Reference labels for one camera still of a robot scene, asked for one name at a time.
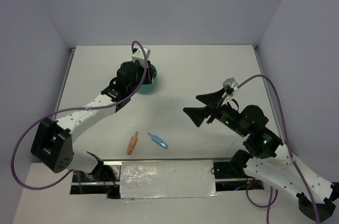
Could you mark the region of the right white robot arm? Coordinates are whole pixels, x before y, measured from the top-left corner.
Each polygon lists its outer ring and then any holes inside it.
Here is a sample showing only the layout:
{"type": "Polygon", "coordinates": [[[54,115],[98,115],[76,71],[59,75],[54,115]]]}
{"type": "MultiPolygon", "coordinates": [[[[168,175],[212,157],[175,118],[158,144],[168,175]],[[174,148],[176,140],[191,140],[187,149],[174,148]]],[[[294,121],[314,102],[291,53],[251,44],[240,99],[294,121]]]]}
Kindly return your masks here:
{"type": "Polygon", "coordinates": [[[256,178],[289,195],[298,209],[309,219],[323,222],[335,211],[338,183],[316,174],[296,156],[290,156],[287,144],[266,127],[268,118],[257,105],[248,105],[241,112],[229,101],[229,90],[221,89],[196,96],[204,107],[185,107],[193,123],[217,120],[243,137],[244,149],[237,150],[228,164],[217,165],[216,175],[256,178]]]}

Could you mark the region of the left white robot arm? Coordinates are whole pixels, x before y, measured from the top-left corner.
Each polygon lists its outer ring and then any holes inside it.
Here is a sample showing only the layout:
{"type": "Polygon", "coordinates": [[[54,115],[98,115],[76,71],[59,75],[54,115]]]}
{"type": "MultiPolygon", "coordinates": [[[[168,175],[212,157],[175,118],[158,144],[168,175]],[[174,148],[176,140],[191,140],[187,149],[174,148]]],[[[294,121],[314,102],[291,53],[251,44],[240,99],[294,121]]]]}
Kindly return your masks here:
{"type": "Polygon", "coordinates": [[[156,75],[157,70],[152,64],[145,68],[138,61],[122,63],[116,77],[84,109],[57,120],[43,119],[31,154],[54,173],[74,169],[84,172],[92,181],[100,180],[104,174],[103,160],[89,150],[77,150],[74,142],[87,129],[127,105],[135,89],[154,84],[156,75]]]}

